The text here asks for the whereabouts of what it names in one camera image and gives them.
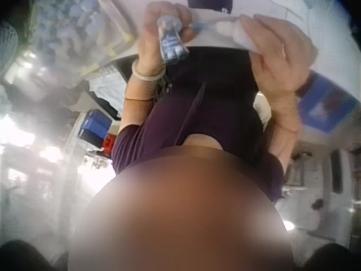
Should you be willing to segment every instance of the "red object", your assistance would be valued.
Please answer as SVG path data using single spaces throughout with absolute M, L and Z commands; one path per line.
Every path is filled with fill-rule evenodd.
M 111 156 L 112 149 L 114 147 L 116 138 L 117 137 L 114 134 L 107 134 L 107 136 L 105 137 L 105 140 L 103 142 L 103 148 L 104 148 L 103 152 L 109 157 Z

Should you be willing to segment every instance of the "woman's hand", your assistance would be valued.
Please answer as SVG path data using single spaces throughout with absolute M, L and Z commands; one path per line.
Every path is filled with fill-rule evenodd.
M 254 78 L 274 111 L 284 111 L 310 75 L 317 49 L 296 25 L 276 18 L 241 15 L 261 54 L 250 53 Z
M 157 75 L 163 69 L 157 21 L 159 17 L 164 15 L 173 15 L 181 20 L 183 25 L 181 38 L 183 42 L 192 40 L 196 35 L 194 29 L 189 27 L 192 23 L 192 14 L 185 6 L 165 1 L 148 4 L 144 14 L 143 33 L 139 42 L 139 62 L 137 65 L 137 71 L 142 75 Z

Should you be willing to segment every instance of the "bracelet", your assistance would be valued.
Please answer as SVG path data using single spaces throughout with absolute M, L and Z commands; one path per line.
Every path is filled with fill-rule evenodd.
M 148 82 L 154 82 L 154 81 L 158 81 L 160 78 L 162 78 L 165 74 L 165 68 L 158 74 L 155 76 L 145 76 L 145 75 L 141 75 L 140 73 L 137 72 L 137 64 L 138 64 L 139 59 L 136 59 L 133 64 L 131 65 L 131 71 L 133 72 L 133 74 L 135 75 L 136 78 L 142 80 L 142 81 L 148 81 Z

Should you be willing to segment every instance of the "wristband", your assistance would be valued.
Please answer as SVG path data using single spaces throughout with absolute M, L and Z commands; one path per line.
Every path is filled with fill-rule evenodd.
M 133 72 L 133 74 L 135 75 L 136 78 L 142 80 L 142 81 L 148 81 L 148 82 L 155 82 L 158 81 L 160 78 L 162 78 L 165 74 L 165 68 L 158 74 L 155 76 L 145 76 L 145 75 L 141 75 L 140 73 L 138 73 L 137 71 L 137 64 L 138 64 L 139 59 L 136 59 L 133 64 L 131 65 L 131 71 Z

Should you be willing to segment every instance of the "woman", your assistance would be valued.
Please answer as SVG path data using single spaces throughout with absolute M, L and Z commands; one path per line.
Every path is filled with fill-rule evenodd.
M 186 7 L 167 2 L 147 6 L 139 60 L 127 85 L 112 153 L 116 173 L 162 148 L 211 147 L 234 154 L 250 166 L 260 176 L 266 195 L 277 200 L 301 126 L 295 92 L 309 77 L 315 47 L 290 22 L 241 15 L 260 54 L 248 57 L 242 50 L 190 49 L 186 60 L 167 68 L 171 89 L 154 103 L 157 80 L 165 72 L 157 28 L 157 19 L 163 15 L 180 18 L 183 42 L 195 36 Z M 265 132 L 253 109 L 258 90 L 272 110 Z

